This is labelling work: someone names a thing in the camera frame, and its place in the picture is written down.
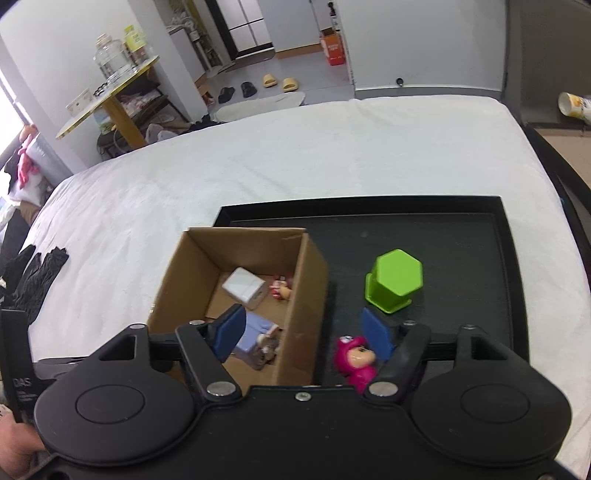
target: pink cloth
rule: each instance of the pink cloth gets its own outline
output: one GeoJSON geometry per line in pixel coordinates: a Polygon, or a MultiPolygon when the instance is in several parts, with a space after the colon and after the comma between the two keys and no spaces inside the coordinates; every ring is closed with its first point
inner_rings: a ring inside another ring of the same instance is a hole
{"type": "Polygon", "coordinates": [[[18,183],[17,187],[19,189],[23,188],[27,182],[29,181],[29,174],[30,173],[38,173],[39,167],[37,167],[33,161],[27,155],[27,147],[31,144],[33,139],[36,135],[29,135],[27,139],[22,143],[22,147],[18,151],[18,154],[21,156],[20,160],[18,161],[18,183]]]}

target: glass jar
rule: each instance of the glass jar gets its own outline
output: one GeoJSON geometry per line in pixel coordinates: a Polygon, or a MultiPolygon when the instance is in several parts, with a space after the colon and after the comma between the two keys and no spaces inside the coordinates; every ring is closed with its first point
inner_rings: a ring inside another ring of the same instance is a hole
{"type": "Polygon", "coordinates": [[[148,42],[144,32],[134,25],[125,27],[125,44],[131,52],[131,57],[137,66],[149,60],[154,56],[154,52],[148,42]]]}
{"type": "Polygon", "coordinates": [[[109,82],[116,83],[122,76],[130,74],[134,63],[121,40],[113,40],[103,34],[96,40],[95,62],[109,82]]]}

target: wooden table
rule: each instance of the wooden table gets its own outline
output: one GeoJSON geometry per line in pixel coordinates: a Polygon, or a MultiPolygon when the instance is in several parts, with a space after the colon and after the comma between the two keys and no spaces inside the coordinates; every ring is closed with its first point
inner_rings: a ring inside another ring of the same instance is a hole
{"type": "Polygon", "coordinates": [[[108,90],[103,93],[99,98],[93,101],[87,106],[81,113],[69,120],[62,129],[57,133],[56,138],[64,138],[68,133],[72,132],[78,125],[86,120],[90,114],[99,108],[104,108],[105,111],[113,120],[115,127],[119,130],[119,133],[127,141],[129,146],[134,150],[145,147],[147,145],[144,140],[144,136],[136,127],[133,120],[127,115],[121,102],[117,100],[116,95],[127,87],[135,79],[147,72],[154,63],[158,61],[158,56],[152,57],[149,60],[143,62],[142,65],[138,66],[133,73],[128,76],[124,76],[119,82],[113,86],[108,87],[108,90]]]}

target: human hand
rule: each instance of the human hand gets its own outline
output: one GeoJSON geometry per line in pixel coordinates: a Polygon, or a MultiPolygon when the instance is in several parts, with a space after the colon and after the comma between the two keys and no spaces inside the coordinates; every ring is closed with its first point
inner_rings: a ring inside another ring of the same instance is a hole
{"type": "Polygon", "coordinates": [[[13,478],[27,473],[34,453],[45,446],[35,428],[16,423],[10,410],[0,417],[0,468],[13,478]]]}

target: black slipper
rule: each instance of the black slipper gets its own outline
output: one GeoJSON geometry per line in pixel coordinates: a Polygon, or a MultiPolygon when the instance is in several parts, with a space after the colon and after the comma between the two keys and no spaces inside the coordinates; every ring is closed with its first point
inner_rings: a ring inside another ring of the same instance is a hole
{"type": "Polygon", "coordinates": [[[248,98],[256,94],[257,89],[251,82],[244,82],[242,84],[242,94],[244,98],[248,98]]]}
{"type": "Polygon", "coordinates": [[[224,87],[220,91],[220,96],[217,97],[217,101],[219,103],[229,102],[230,99],[232,98],[232,95],[234,95],[234,92],[236,92],[236,89],[234,87],[224,87]]]}

